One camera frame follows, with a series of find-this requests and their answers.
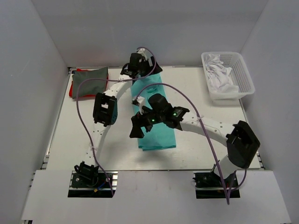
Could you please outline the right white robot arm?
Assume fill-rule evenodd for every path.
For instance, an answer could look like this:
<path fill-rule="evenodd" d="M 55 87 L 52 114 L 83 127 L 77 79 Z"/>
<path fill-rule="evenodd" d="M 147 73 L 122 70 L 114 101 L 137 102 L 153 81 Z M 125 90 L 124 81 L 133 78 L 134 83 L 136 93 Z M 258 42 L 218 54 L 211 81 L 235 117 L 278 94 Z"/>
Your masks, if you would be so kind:
<path fill-rule="evenodd" d="M 219 164 L 211 174 L 211 181 L 216 186 L 226 183 L 228 177 L 237 169 L 248 169 L 260 147 L 260 141 L 245 121 L 227 124 L 198 117 L 187 108 L 173 107 L 161 94 L 154 94 L 149 98 L 149 107 L 146 107 L 145 102 L 143 97 L 132 101 L 133 105 L 138 106 L 139 111 L 131 118 L 130 138 L 142 139 L 156 124 L 207 135 L 227 148 L 227 154 L 218 161 Z"/>

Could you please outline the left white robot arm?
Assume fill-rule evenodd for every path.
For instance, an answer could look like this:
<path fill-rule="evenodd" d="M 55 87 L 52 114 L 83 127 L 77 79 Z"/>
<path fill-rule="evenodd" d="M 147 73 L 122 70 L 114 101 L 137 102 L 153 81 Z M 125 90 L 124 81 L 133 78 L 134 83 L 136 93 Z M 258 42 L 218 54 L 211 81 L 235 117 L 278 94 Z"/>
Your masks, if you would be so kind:
<path fill-rule="evenodd" d="M 85 154 L 85 159 L 90 165 L 96 164 L 97 156 L 101 152 L 106 134 L 110 127 L 116 122 L 118 116 L 118 100 L 125 91 L 138 80 L 143 80 L 151 75 L 160 73 L 153 53 L 144 47 L 137 48 L 132 53 L 130 60 L 121 69 L 117 79 L 108 80 L 113 85 L 103 93 L 98 93 L 95 97 L 93 107 L 93 121 L 96 124 L 95 134 L 88 134 L 90 139 L 90 149 Z"/>

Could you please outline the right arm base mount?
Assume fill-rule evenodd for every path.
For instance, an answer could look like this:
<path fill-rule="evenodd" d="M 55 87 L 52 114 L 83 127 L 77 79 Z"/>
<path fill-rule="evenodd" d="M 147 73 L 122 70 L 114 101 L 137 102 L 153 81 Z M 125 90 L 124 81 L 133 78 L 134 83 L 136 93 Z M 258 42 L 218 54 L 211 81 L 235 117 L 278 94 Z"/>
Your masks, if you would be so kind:
<path fill-rule="evenodd" d="M 216 168 L 208 172 L 200 171 L 193 173 L 193 182 L 197 199 L 225 199 L 225 192 L 220 177 L 213 173 Z M 238 179 L 236 171 L 224 179 L 229 198 L 240 198 Z"/>

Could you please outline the teal polo shirt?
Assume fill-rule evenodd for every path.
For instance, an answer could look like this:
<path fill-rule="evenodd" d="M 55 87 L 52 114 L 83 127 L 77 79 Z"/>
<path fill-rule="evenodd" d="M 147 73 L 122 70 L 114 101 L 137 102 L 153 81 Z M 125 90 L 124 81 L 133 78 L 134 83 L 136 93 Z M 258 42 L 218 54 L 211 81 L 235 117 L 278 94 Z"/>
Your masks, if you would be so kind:
<path fill-rule="evenodd" d="M 145 99 L 145 106 L 151 109 L 148 100 L 155 94 L 160 94 L 166 97 L 164 87 L 160 84 L 162 82 L 160 74 L 150 75 L 147 78 L 137 80 L 132 84 L 130 91 L 132 98 L 137 94 Z M 176 147 L 176 138 L 174 130 L 167 127 L 154 110 L 147 115 L 148 124 L 153 125 L 152 129 L 147 132 L 146 127 L 141 127 L 144 134 L 143 138 L 138 138 L 138 148 L 143 151 L 163 150 Z"/>

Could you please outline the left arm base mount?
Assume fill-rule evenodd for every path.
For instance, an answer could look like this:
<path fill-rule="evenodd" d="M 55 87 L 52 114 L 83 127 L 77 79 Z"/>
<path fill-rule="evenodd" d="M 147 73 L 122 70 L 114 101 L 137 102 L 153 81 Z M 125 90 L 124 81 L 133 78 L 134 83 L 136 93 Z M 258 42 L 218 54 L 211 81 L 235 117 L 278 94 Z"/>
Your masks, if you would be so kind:
<path fill-rule="evenodd" d="M 118 172 L 104 174 L 98 166 L 81 162 L 71 175 L 69 198 L 112 198 L 117 188 Z"/>

